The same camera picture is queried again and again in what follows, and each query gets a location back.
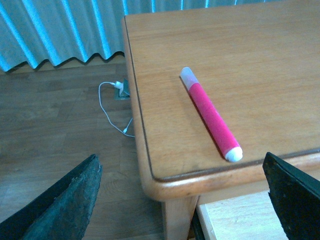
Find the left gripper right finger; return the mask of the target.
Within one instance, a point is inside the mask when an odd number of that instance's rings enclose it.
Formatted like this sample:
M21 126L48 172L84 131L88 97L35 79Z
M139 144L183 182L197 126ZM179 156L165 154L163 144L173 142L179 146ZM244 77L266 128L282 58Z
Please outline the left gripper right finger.
M320 238L320 181L271 152L262 164L269 198L289 240Z

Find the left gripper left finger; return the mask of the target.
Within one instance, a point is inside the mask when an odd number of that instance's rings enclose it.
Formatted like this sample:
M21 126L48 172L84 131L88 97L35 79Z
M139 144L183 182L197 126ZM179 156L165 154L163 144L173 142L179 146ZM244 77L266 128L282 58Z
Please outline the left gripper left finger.
M81 240L96 204L103 167L92 154L1 222L2 240Z

